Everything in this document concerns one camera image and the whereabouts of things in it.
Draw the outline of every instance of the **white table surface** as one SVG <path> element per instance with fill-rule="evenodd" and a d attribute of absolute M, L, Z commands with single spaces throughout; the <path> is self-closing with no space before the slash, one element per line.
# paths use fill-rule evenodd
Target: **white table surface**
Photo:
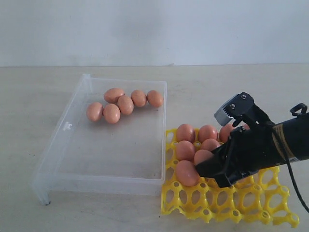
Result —
<path fill-rule="evenodd" d="M 160 215 L 160 197 L 52 192 L 39 204 L 29 181 L 59 117 L 83 73 L 115 79 L 166 80 L 167 128 L 200 127 L 232 95 L 250 93 L 274 122 L 290 119 L 290 108 L 309 104 L 309 65 L 239 65 L 153 68 L 0 68 L 0 231 L 159 232 L 291 231 L 280 226 L 231 221 L 205 224 L 177 212 Z M 300 191 L 309 204 L 309 161 L 294 163 Z M 290 188 L 290 209 L 300 217 L 293 231 L 308 231 L 308 214 L 293 189 L 287 168 L 280 181 Z"/>

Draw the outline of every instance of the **plastic container lid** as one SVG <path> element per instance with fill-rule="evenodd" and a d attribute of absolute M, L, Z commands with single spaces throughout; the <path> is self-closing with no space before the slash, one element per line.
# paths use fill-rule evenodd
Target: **plastic container lid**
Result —
<path fill-rule="evenodd" d="M 113 87 L 127 95 L 136 89 L 146 94 L 157 90 L 164 105 L 135 108 L 116 124 L 90 122 L 88 105 L 107 105 L 103 95 Z M 84 75 L 34 172 L 32 188 L 40 202 L 50 203 L 51 190 L 160 195 L 165 181 L 166 100 L 166 82 Z"/>

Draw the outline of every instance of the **brown egg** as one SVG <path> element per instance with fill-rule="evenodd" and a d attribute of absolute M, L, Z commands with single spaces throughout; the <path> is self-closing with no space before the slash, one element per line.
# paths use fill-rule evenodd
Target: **brown egg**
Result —
<path fill-rule="evenodd" d="M 142 90 L 134 90 L 131 93 L 131 99 L 136 107 L 143 107 L 147 103 L 146 94 Z"/>
<path fill-rule="evenodd" d="M 203 150 L 208 150 L 208 151 L 213 151 L 214 149 L 216 149 L 217 147 L 220 147 L 220 143 L 215 140 L 215 139 L 206 139 L 202 145 L 200 149 Z"/>
<path fill-rule="evenodd" d="M 97 122 L 103 117 L 103 105 L 100 102 L 91 103 L 86 112 L 90 121 Z"/>
<path fill-rule="evenodd" d="M 193 160 L 195 154 L 195 147 L 191 142 L 183 140 L 176 144 L 175 151 L 176 159 Z"/>
<path fill-rule="evenodd" d="M 111 88 L 107 90 L 104 94 L 104 100 L 108 103 L 117 103 L 118 98 L 124 96 L 125 92 L 121 88 Z"/>
<path fill-rule="evenodd" d="M 195 141 L 195 131 L 193 126 L 190 124 L 181 124 L 176 130 L 176 140 L 177 142 L 187 140 L 193 143 Z"/>
<path fill-rule="evenodd" d="M 198 150 L 194 155 L 194 164 L 198 165 L 201 162 L 204 162 L 205 160 L 209 160 L 213 157 L 213 153 L 207 150 Z"/>
<path fill-rule="evenodd" d="M 249 127 L 248 124 L 243 125 L 243 127 L 244 127 L 246 130 L 250 130 L 250 127 Z"/>
<path fill-rule="evenodd" d="M 108 104 L 103 111 L 104 118 L 109 123 L 116 123 L 120 119 L 120 110 L 115 104 Z"/>
<path fill-rule="evenodd" d="M 205 125 L 202 126 L 197 134 L 197 140 L 201 143 L 204 142 L 206 139 L 218 139 L 218 131 L 212 125 Z"/>
<path fill-rule="evenodd" d="M 162 94 L 155 90 L 151 90 L 147 93 L 147 100 L 149 104 L 155 108 L 161 107 L 164 102 Z"/>
<path fill-rule="evenodd" d="M 198 183 L 199 175 L 192 162 L 181 160 L 175 168 L 177 180 L 184 186 L 194 186 Z"/>
<path fill-rule="evenodd" d="M 133 104 L 132 99 L 129 96 L 127 95 L 121 96 L 118 99 L 117 104 L 122 114 L 130 115 L 133 112 L 134 104 Z"/>
<path fill-rule="evenodd" d="M 222 143 L 226 143 L 228 137 L 230 136 L 230 132 L 234 129 L 231 123 L 226 124 L 224 127 L 220 129 L 219 132 L 219 140 Z"/>

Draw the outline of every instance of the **wire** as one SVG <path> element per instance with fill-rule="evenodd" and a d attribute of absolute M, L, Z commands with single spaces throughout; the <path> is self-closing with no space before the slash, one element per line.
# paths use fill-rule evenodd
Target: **wire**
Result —
<path fill-rule="evenodd" d="M 303 205 L 303 207 L 305 208 L 305 210 L 309 213 L 309 208 L 308 206 L 306 205 L 304 199 L 302 198 L 302 196 L 300 195 L 300 192 L 299 192 L 299 189 L 297 187 L 297 184 L 296 184 L 296 181 L 295 181 L 295 178 L 294 178 L 294 174 L 293 174 L 293 171 L 292 171 L 292 167 L 291 167 L 291 163 L 289 161 L 289 157 L 284 149 L 284 145 L 283 145 L 283 142 L 281 141 L 278 133 L 276 132 L 276 130 L 274 128 L 271 129 L 276 140 L 278 141 L 279 143 L 279 146 L 280 146 L 280 149 L 283 151 L 283 155 L 284 155 L 284 158 L 285 158 L 285 161 L 286 161 L 286 165 L 288 166 L 288 170 L 289 170 L 289 173 L 290 173 L 290 176 L 291 176 L 291 181 L 293 183 L 293 186 L 294 186 L 294 189 L 295 189 L 295 192 L 301 202 L 301 204 Z"/>

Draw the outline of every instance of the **yellow plastic egg crate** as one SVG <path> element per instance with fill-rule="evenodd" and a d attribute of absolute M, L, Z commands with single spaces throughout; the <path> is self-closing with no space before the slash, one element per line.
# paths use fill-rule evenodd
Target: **yellow plastic egg crate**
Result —
<path fill-rule="evenodd" d="M 200 177 L 194 187 L 182 186 L 175 176 L 176 129 L 166 132 L 166 181 L 162 186 L 161 213 L 170 214 L 178 209 L 188 219 L 201 218 L 209 223 L 212 218 L 235 223 L 261 221 L 280 225 L 287 222 L 292 228 L 299 225 L 299 217 L 288 208 L 289 189 L 278 180 L 279 167 L 260 170 L 256 175 L 238 181 L 228 188 L 219 188 L 214 179 Z M 200 142 L 195 141 L 197 149 Z"/>

